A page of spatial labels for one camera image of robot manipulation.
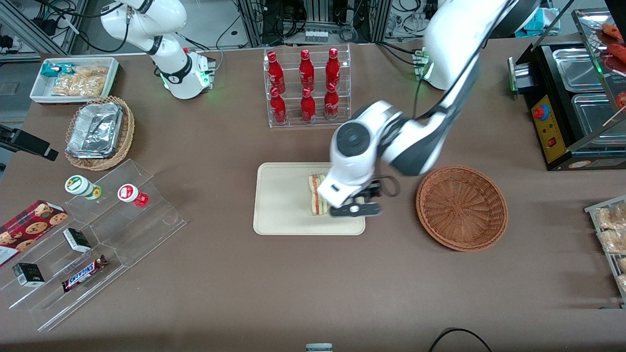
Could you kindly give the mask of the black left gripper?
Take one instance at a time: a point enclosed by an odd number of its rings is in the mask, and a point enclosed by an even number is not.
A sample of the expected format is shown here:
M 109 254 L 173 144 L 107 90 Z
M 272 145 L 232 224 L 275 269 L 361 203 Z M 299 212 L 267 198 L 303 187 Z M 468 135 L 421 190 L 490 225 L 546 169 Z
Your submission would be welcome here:
M 364 203 L 376 202 L 376 199 L 382 195 L 382 183 L 380 180 L 375 179 L 365 189 L 361 191 Z M 356 201 L 355 196 L 349 196 L 343 203 L 344 206 L 349 206 Z

